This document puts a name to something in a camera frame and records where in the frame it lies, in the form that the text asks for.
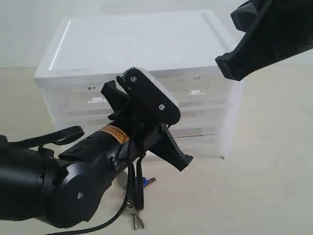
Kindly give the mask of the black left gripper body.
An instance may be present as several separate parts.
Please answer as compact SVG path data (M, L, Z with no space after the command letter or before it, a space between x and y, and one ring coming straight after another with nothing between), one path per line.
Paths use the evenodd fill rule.
M130 117L108 117L107 135L110 141L115 139L107 153L109 159L126 159L128 145L131 146L131 159L143 157L149 148L157 141L154 134L162 122L156 119L139 103L130 101Z

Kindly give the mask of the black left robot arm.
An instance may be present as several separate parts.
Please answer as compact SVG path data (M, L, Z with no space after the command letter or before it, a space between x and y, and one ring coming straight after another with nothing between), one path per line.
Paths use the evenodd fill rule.
M110 123L84 137L80 126L18 142L0 138L0 218L38 219L56 228L89 221L105 191L128 171L125 199L144 209L142 160L150 151L178 170L184 154L168 128L180 119L178 105L150 82L104 84L113 109Z

